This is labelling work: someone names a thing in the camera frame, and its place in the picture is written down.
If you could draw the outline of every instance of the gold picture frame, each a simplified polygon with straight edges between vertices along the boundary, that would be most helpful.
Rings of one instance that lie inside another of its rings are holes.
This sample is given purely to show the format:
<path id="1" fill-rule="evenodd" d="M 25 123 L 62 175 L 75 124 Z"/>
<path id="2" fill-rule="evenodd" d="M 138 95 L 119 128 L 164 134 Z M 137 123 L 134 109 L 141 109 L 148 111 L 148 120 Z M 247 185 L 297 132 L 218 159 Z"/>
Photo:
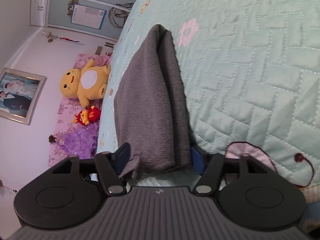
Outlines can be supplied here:
<path id="1" fill-rule="evenodd" d="M 46 77 L 10 68 L 0 74 L 0 116 L 29 125 Z"/>

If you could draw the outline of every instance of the red and yellow plush toy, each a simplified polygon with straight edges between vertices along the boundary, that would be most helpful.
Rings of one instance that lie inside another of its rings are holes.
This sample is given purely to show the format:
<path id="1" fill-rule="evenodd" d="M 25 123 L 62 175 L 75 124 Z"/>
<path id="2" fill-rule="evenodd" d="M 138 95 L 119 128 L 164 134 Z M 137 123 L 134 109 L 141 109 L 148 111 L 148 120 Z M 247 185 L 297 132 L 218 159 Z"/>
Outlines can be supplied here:
<path id="1" fill-rule="evenodd" d="M 101 110 L 95 106 L 91 106 L 88 110 L 82 110 L 78 115 L 75 115 L 76 119 L 72 120 L 72 122 L 88 125 L 89 123 L 99 121 L 100 115 Z"/>

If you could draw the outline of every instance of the white belly patch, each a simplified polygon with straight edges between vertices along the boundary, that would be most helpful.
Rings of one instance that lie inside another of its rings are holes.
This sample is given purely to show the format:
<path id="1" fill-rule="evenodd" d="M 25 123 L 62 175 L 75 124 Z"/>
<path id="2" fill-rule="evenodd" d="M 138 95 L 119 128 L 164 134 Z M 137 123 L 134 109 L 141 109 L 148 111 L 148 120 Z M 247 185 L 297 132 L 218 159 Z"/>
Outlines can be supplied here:
<path id="1" fill-rule="evenodd" d="M 84 89 L 92 88 L 97 82 L 97 78 L 98 78 L 97 72 L 95 72 L 94 70 L 86 71 L 81 77 L 82 87 Z"/>

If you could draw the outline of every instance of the pink floral headboard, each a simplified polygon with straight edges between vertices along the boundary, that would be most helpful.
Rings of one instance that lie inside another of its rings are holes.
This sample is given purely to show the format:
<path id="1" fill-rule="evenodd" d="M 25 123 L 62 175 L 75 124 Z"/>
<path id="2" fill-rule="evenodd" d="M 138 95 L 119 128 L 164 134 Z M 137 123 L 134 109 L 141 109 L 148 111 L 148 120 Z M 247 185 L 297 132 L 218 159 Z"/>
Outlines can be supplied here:
<path id="1" fill-rule="evenodd" d="M 88 60 L 94 58 L 95 59 L 95 66 L 104 66 L 109 61 L 109 56 L 100 57 L 100 56 L 90 56 L 85 54 L 79 54 L 75 65 L 73 68 L 82 69 L 87 64 Z M 97 106 L 101 109 L 102 100 L 95 100 L 92 101 L 92 104 Z M 71 121 L 74 119 L 74 114 L 79 114 L 79 112 L 83 110 L 80 106 L 78 99 L 70 99 L 63 97 L 61 103 L 59 105 L 58 110 L 58 117 L 57 117 L 57 124 L 52 132 L 52 134 L 57 138 L 56 143 L 52 143 L 50 145 L 50 153 L 49 153 L 49 162 L 48 166 L 51 167 L 56 163 L 63 160 L 65 157 L 68 156 L 68 153 L 61 147 L 59 144 L 59 140 L 65 138 L 66 135 L 69 135 L 77 130 L 81 129 L 82 125 L 78 123 L 72 123 Z M 91 127 L 85 127 L 85 129 L 90 131 L 91 133 L 95 133 L 95 136 L 98 136 L 98 126 L 99 124 L 89 124 L 88 126 L 92 125 Z"/>

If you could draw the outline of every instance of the silver screw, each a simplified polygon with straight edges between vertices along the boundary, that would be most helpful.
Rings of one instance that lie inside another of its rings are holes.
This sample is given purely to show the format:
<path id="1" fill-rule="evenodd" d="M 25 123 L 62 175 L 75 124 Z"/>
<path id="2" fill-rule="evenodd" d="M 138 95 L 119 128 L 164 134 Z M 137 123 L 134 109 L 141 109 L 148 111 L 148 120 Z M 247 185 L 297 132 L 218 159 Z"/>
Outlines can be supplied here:
<path id="1" fill-rule="evenodd" d="M 206 194 L 211 192 L 211 188 L 207 185 L 200 185 L 198 187 L 196 187 L 196 192 L 200 193 L 200 194 Z"/>
<path id="2" fill-rule="evenodd" d="M 119 185 L 114 185 L 108 188 L 109 193 L 111 194 L 119 194 L 123 191 L 123 187 L 119 186 Z"/>

